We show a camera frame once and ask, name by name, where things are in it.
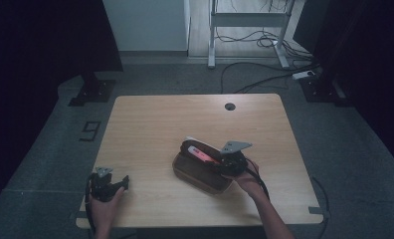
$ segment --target metal frame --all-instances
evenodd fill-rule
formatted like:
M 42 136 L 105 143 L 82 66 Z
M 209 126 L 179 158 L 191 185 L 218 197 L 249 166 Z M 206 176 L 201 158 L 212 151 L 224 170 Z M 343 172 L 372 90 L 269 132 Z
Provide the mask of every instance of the metal frame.
M 210 13 L 210 40 L 209 40 L 209 63 L 210 69 L 215 68 L 215 29 L 216 27 L 279 27 L 281 33 L 278 40 L 274 41 L 275 52 L 281 62 L 282 68 L 288 69 L 290 64 L 285 57 L 283 41 L 295 0 L 291 0 L 285 13 L 217 13 L 216 3 L 218 0 L 210 0 L 212 11 Z

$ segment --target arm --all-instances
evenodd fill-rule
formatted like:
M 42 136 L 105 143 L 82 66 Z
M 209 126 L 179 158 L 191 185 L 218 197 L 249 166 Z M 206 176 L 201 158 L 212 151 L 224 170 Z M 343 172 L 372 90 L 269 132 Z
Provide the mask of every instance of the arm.
M 124 188 L 121 187 L 109 202 L 98 201 L 90 195 L 93 221 L 96 227 L 96 239 L 109 238 L 112 222 L 116 215 L 117 205 L 122 197 L 123 191 Z
M 257 171 L 258 166 L 254 163 L 249 163 L 251 170 Z M 246 191 L 256 203 L 260 218 L 262 219 L 263 227 L 265 228 L 266 236 L 269 239 L 294 239 L 294 235 L 285 225 L 284 221 L 272 205 L 271 201 L 266 196 L 265 192 L 257 182 L 257 180 L 248 172 L 232 178 Z

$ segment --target floor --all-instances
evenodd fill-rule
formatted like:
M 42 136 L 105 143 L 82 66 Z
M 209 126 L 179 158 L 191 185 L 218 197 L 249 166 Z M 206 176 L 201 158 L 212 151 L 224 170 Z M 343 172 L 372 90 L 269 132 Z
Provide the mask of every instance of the floor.
M 204 59 L 123 58 L 123 73 L 98 73 L 116 80 L 108 103 L 68 107 L 82 86 L 73 78 L 59 87 L 59 101 L 41 134 L 0 195 L 0 238 L 89 238 L 76 226 L 86 178 L 118 96 L 225 94 L 285 73 L 240 60 L 220 60 L 209 70 Z M 278 67 L 276 59 L 263 59 Z M 308 103 L 297 81 L 278 78 L 248 94 L 280 95 L 327 223 L 289 225 L 296 238 L 393 238 L 394 158 L 354 108 Z M 95 141 L 83 132 L 100 121 Z M 112 238 L 263 238 L 261 227 L 113 229 Z

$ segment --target table top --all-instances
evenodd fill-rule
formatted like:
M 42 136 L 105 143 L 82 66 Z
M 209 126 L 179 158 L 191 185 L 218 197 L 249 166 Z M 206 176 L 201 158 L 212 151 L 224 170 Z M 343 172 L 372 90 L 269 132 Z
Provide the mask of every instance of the table top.
M 236 108 L 226 110 L 227 103 Z M 186 136 L 217 148 L 228 140 L 252 143 L 243 154 L 259 165 L 285 223 L 322 221 L 308 212 L 318 201 L 278 95 L 128 96 L 116 99 L 95 164 L 113 168 L 113 183 L 129 175 L 114 227 L 262 224 L 237 183 L 211 195 L 175 176 L 172 162 Z M 77 225 L 89 227 L 84 218 Z

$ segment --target forearm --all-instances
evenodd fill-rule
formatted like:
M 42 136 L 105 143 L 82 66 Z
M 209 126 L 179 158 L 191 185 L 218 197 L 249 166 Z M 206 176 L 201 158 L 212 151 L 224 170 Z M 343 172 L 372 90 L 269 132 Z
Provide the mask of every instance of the forearm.
M 110 228 L 97 229 L 95 239 L 108 239 L 110 234 Z
M 271 201 L 263 190 L 249 193 L 256 203 L 260 218 L 265 228 L 266 236 L 269 239 L 294 239 L 294 235 L 288 229 Z

